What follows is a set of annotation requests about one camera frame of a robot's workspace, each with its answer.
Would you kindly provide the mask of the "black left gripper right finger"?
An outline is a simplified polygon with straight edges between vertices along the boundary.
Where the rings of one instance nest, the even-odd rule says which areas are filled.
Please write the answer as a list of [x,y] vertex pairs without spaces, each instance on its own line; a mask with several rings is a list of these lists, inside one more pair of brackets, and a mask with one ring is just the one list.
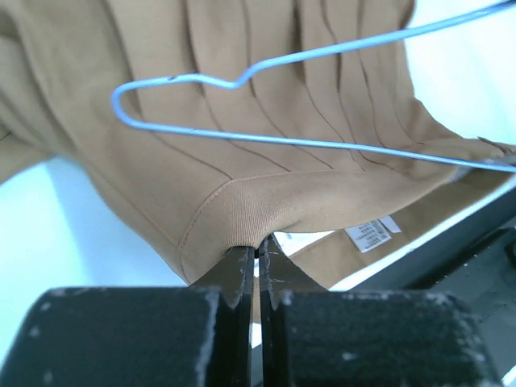
[[501,385],[472,313],[453,295],[331,292],[273,236],[257,259],[264,385]]

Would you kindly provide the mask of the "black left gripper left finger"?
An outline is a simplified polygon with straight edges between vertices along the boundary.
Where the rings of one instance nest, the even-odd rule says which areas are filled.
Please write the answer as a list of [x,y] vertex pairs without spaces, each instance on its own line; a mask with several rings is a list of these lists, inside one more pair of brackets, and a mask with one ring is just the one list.
[[27,312],[4,386],[248,386],[252,248],[188,287],[61,287]]

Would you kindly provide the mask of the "tan brown skirt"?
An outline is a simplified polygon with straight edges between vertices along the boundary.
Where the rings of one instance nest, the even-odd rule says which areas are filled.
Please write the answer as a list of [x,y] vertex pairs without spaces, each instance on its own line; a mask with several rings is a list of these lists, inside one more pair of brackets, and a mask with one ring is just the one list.
[[[106,204],[183,280],[275,231],[325,231],[294,261],[325,287],[493,192],[505,173],[337,149],[139,131],[114,89],[185,73],[236,79],[261,60],[402,29],[412,1],[4,1],[1,178],[79,163]],[[237,90],[128,91],[133,119],[366,144],[470,161],[511,145],[465,139],[415,97],[402,42],[288,64]]]

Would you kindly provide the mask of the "light blue wire hanger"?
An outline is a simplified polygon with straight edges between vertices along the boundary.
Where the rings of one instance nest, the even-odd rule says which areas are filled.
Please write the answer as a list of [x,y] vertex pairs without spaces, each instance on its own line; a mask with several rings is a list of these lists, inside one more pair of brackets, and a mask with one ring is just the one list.
[[314,48],[306,51],[295,52],[284,56],[273,57],[259,61],[247,68],[236,80],[227,81],[217,77],[211,77],[202,73],[187,73],[173,77],[154,77],[139,81],[130,81],[121,84],[113,90],[110,96],[111,109],[114,115],[122,123],[141,131],[163,132],[174,135],[185,135],[192,137],[203,137],[209,139],[224,139],[244,142],[256,142],[263,144],[292,145],[308,148],[329,148],[338,150],[348,150],[357,152],[372,152],[382,155],[398,156],[411,160],[422,160],[438,164],[449,164],[467,169],[484,169],[495,172],[514,173],[515,167],[510,164],[499,164],[496,162],[480,162],[470,160],[460,160],[444,156],[428,155],[416,152],[402,151],[391,148],[382,148],[372,145],[351,144],[344,142],[333,142],[316,139],[301,139],[291,137],[280,137],[270,135],[254,135],[240,132],[213,131],[201,128],[180,127],[165,125],[162,123],[149,123],[133,119],[122,107],[121,97],[126,92],[136,89],[147,89],[164,85],[179,85],[185,83],[196,83],[210,85],[215,88],[225,90],[235,90],[242,87],[253,76],[261,71],[276,68],[282,65],[291,65],[297,62],[314,60],[325,56],[332,56],[340,53],[361,50],[365,48],[391,44],[400,40],[407,40],[420,35],[427,35],[447,28],[456,27],[470,23],[478,19],[483,19],[490,15],[495,15],[515,6],[514,1],[503,1],[492,4],[466,14],[457,15],[449,19],[439,20],[419,27],[409,27],[398,31],[391,31],[380,35],[373,35],[340,44],[332,44],[321,48]]

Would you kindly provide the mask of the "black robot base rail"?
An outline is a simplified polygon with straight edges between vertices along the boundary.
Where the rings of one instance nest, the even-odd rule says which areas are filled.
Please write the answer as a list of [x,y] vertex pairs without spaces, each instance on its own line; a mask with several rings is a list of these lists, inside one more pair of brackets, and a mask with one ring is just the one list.
[[503,194],[355,287],[424,289],[467,302],[485,335],[515,342],[515,192]]

